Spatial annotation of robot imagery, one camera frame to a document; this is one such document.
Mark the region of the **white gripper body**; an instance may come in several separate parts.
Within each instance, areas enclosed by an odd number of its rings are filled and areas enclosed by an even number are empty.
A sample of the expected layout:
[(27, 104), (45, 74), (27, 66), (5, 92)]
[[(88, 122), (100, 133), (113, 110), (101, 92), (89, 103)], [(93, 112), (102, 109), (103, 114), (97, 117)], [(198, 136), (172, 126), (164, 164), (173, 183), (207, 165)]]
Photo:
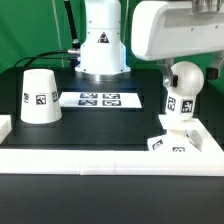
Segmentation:
[(224, 3), (195, 12), (192, 1), (141, 1), (132, 19), (131, 49), (154, 61), (224, 50)]

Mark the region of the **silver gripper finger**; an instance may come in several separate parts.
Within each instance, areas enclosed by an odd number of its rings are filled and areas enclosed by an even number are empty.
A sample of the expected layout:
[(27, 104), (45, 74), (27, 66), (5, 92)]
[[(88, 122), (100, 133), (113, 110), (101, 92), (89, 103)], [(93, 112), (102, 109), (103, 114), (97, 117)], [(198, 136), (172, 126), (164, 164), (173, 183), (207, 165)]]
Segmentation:
[(178, 82), (178, 76), (172, 71), (174, 65), (174, 59), (161, 59), (157, 62), (159, 69), (163, 75), (163, 86), (166, 88), (176, 88)]
[(206, 78), (208, 80), (218, 79), (221, 76), (223, 67), (224, 67), (224, 51), (215, 52), (211, 65), (206, 68)]

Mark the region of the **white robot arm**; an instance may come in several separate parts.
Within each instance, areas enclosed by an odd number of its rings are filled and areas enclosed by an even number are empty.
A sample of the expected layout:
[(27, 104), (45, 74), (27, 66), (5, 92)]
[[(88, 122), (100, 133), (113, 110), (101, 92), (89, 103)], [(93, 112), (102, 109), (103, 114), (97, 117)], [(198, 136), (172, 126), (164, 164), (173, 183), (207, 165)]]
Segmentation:
[[(86, 40), (81, 45), (76, 71), (96, 81), (111, 80), (130, 69), (120, 38), (121, 6), (118, 0), (84, 0)], [(134, 9), (131, 50), (145, 61), (156, 61), (163, 85), (175, 87), (171, 71), (178, 57), (212, 53), (206, 68), (217, 79), (224, 67), (224, 0), (143, 0)]]

